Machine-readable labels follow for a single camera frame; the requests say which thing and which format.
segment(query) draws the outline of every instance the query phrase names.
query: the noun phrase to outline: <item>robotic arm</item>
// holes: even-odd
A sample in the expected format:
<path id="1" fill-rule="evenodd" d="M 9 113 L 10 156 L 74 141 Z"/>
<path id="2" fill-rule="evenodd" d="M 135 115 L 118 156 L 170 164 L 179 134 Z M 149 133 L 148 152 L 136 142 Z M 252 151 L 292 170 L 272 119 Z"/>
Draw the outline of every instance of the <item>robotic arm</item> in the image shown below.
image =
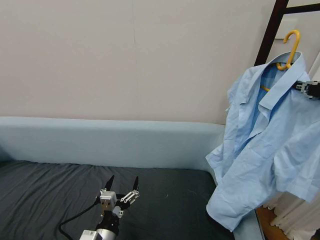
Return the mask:
<path id="1" fill-rule="evenodd" d="M 105 187 L 100 190 L 100 195 L 96 197 L 93 205 L 82 211 L 78 215 L 62 222 L 59 225 L 59 231 L 65 235 L 68 239 L 72 239 L 67 233 L 65 233 L 61 226 L 69 221 L 79 217 L 86 211 L 90 210 L 97 204 L 101 205 L 101 217 L 102 220 L 97 224 L 95 231 L 84 230 L 80 237 L 80 240 L 115 240 L 119 233 L 119 220 L 124 214 L 124 210 L 129 208 L 136 199 L 140 196 L 139 178 L 136 177 L 132 191 L 127 195 L 116 194 L 114 191 L 110 191 L 115 176 L 113 175 L 109 181 L 105 184 Z"/>

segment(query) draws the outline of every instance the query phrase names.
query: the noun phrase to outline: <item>button-up shirt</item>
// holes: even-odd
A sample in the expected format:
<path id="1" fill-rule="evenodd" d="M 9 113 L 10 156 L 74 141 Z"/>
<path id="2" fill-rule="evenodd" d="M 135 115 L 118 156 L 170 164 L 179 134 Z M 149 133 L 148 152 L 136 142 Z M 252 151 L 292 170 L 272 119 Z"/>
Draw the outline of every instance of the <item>button-up shirt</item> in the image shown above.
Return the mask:
<path id="1" fill-rule="evenodd" d="M 288 57 L 284 53 L 251 67 L 233 84 L 223 144 L 206 157 L 218 182 L 206 209 L 230 231 L 277 191 L 310 200 L 319 190 L 319 177 L 308 167 L 310 162 L 319 167 L 319 158 L 309 156 L 319 150 L 319 141 L 313 138 L 318 145 L 301 150 L 320 121 L 320 102 L 291 88 L 296 81 L 309 81 L 302 53 L 295 54 L 288 70 L 277 70 L 275 63 Z"/>

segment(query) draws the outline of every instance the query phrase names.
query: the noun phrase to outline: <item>dark gray sheet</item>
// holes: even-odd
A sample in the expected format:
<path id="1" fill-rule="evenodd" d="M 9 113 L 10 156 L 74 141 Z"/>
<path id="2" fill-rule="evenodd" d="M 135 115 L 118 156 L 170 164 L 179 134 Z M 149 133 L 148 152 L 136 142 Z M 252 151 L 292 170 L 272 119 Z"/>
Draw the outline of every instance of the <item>dark gray sheet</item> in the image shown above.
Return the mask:
<path id="1" fill-rule="evenodd" d="M 64 240 L 58 224 L 93 203 L 112 175 L 117 193 L 127 193 L 135 176 L 140 182 L 140 198 L 120 220 L 117 240 L 234 239 L 206 213 L 215 188 L 207 172 L 28 161 L 0 163 L 0 239 Z M 78 240 L 84 229 L 95 229 L 100 211 L 98 205 L 63 229 Z"/>

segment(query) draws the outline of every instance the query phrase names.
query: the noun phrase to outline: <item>hanger hook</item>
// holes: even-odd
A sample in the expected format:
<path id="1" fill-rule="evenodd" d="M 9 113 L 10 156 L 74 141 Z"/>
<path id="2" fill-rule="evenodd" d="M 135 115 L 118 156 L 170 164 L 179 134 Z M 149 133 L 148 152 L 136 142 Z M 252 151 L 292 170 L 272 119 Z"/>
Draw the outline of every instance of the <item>hanger hook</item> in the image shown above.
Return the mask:
<path id="1" fill-rule="evenodd" d="M 292 63 L 292 60 L 294 59 L 294 56 L 295 56 L 295 53 L 296 53 L 296 50 L 298 48 L 298 44 L 300 42 L 300 32 L 297 30 L 297 29 L 294 29 L 292 31 L 290 31 L 286 36 L 285 38 L 283 39 L 283 43 L 285 44 L 289 37 L 292 35 L 292 34 L 295 34 L 295 42 L 293 44 L 293 47 L 292 47 L 292 50 L 291 50 L 291 53 L 290 53 L 290 56 L 289 56 L 289 59 L 288 61 L 286 62 L 286 64 L 284 66 L 281 66 L 280 63 L 277 63 L 276 64 L 276 68 L 280 71 L 283 71 L 285 69 L 289 69 L 291 67 L 291 63 Z"/>

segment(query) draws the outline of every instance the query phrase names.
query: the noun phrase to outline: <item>shirt sleeve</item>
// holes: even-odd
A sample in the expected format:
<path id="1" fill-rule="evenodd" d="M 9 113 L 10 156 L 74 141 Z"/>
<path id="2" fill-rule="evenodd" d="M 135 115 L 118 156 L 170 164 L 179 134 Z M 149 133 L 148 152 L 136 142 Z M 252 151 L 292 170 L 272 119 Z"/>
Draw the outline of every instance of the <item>shirt sleeve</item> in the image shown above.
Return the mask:
<path id="1" fill-rule="evenodd" d="M 311 202 L 320 190 L 320 121 L 291 137 L 274 156 L 276 189 Z"/>

